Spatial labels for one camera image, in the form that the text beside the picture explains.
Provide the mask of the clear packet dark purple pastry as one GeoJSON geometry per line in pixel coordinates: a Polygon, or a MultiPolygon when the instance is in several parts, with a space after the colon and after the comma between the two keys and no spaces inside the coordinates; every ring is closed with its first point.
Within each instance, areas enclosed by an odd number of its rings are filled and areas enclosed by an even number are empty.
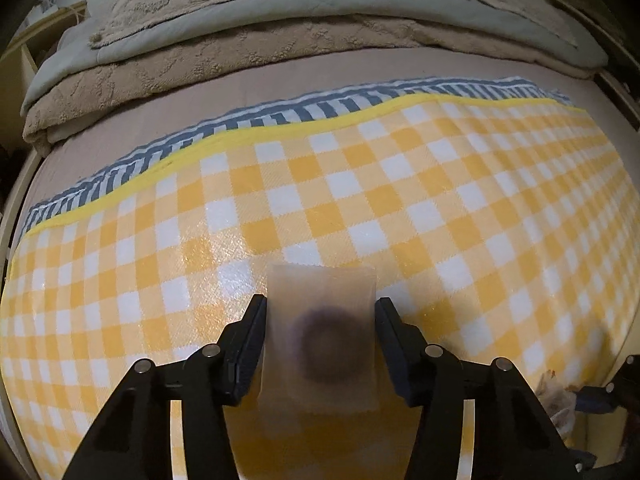
{"type": "Polygon", "coordinates": [[[375,292],[370,266],[270,266],[262,408],[318,415],[378,408],[375,292]]]}

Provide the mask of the beige grey folded blankets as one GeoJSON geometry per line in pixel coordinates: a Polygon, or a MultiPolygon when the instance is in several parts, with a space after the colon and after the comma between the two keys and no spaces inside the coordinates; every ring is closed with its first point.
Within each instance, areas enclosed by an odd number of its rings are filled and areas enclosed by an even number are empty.
{"type": "Polygon", "coordinates": [[[577,78],[608,62],[590,32],[553,6],[574,44],[477,0],[234,0],[93,49],[112,1],[66,32],[26,92],[23,138],[41,153],[127,102],[306,56],[435,46],[577,78]]]}

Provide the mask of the wooden bedside shelf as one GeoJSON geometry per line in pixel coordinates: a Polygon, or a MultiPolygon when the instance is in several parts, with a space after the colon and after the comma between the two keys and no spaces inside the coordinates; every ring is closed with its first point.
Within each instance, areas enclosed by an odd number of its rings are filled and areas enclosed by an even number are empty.
{"type": "Polygon", "coordinates": [[[26,91],[64,32],[87,17],[87,1],[48,11],[15,36],[1,55],[1,101],[20,112],[26,91]]]}

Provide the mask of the right side wooden shelf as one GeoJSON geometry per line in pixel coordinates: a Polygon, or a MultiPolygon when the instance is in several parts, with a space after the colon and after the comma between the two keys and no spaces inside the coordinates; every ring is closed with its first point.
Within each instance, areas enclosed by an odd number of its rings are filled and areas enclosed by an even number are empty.
{"type": "Polygon", "coordinates": [[[588,29],[608,55],[594,76],[598,87],[639,131],[639,50],[603,0],[547,0],[588,29]]]}

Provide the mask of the small dark candy packet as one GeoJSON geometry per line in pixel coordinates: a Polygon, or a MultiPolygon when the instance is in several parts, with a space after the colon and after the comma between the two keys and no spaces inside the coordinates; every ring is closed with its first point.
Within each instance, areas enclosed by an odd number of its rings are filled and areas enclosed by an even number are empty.
{"type": "Polygon", "coordinates": [[[563,387],[554,370],[547,370],[540,376],[535,394],[560,437],[567,440],[576,422],[576,393],[563,387]]]}

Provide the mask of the yellow white checkered cloth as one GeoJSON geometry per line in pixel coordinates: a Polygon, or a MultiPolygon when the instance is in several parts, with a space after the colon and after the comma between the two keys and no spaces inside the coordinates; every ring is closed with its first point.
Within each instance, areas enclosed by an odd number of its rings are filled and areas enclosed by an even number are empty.
{"type": "Polygon", "coordinates": [[[370,266],[463,359],[580,385],[638,309],[639,196],[589,114],[546,97],[415,94],[198,140],[14,252],[1,371],[38,474],[62,476],[135,360],[215,340],[278,262],[370,266]]]}

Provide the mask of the blue striped sheet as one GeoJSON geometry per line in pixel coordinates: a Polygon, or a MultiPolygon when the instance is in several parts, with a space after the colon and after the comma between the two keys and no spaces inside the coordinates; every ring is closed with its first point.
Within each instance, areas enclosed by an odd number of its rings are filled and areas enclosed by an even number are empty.
{"type": "Polygon", "coordinates": [[[214,134],[253,127],[302,124],[337,118],[367,110],[400,96],[420,93],[489,101],[532,98],[552,99],[564,105],[570,105],[572,102],[563,92],[539,87],[533,81],[522,77],[500,79],[423,77],[372,82],[372,84],[352,84],[334,90],[306,93],[297,98],[237,108],[219,117],[202,120],[194,126],[140,145],[116,159],[111,165],[79,180],[70,188],[36,203],[29,209],[20,234],[25,235],[42,222],[110,194],[169,155],[214,134]]]}

